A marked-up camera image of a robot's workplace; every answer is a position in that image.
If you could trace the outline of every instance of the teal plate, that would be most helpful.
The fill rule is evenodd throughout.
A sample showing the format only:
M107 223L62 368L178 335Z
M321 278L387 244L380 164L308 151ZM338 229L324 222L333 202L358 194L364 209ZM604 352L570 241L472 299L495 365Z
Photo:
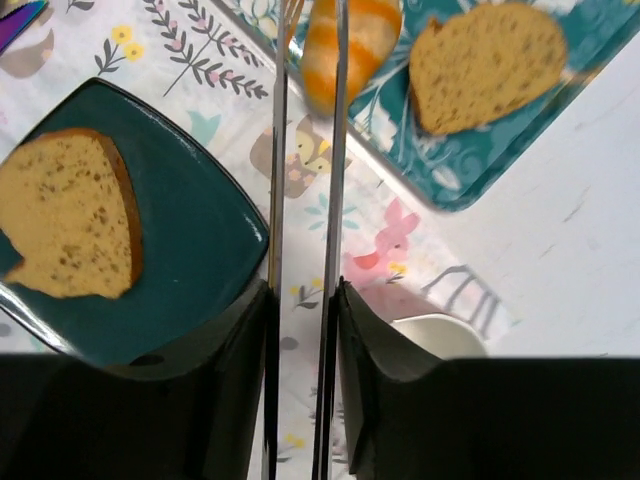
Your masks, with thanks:
M267 227L228 172L170 120L99 79L81 85L25 139L70 127L113 139L133 184L144 271L118 300L58 300L0 283L0 307L51 347L126 364L215 318L243 291ZM20 259L0 233L0 278Z
M432 205L457 211L473 204L580 93L582 87L557 87L537 101L480 128L448 136L422 133L409 102L409 52L429 18L452 15L490 1L400 0L404 22L389 60L351 104L349 120L382 153L413 190ZM271 48L280 0L224 0ZM305 12L313 0L305 0ZM567 39L568 70L602 67L640 29L636 0L522 0L553 15ZM303 14L290 45L297 64L309 28Z

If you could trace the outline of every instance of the white table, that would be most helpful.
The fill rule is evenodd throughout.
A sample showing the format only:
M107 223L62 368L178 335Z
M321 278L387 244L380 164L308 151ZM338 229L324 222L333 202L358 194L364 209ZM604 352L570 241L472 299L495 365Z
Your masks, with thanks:
M639 56L636 35L476 204L424 210L521 319L495 354L640 353Z

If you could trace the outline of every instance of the white cup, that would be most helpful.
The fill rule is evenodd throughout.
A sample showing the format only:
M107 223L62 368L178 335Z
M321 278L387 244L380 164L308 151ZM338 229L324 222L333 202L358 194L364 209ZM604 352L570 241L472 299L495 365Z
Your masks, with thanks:
M391 326L429 353L449 360L488 356L480 335L457 318L442 313L395 320Z

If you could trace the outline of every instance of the slice of bread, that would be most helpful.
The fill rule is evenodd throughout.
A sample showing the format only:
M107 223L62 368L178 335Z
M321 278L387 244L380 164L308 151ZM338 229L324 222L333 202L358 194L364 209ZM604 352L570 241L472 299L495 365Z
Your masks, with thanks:
M432 18L409 59L418 121L442 135L501 118L553 88L567 56L560 26L523 3L483 4L444 25Z
M118 298L142 273L127 168L90 129L45 134L0 166L0 230L23 260L5 276L56 298Z

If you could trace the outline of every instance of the purple object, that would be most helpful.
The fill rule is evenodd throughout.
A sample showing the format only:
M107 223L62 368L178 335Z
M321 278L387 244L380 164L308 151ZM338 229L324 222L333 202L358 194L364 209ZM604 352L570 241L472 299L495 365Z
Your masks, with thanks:
M46 1L27 3L0 20L0 53L27 28L46 5Z

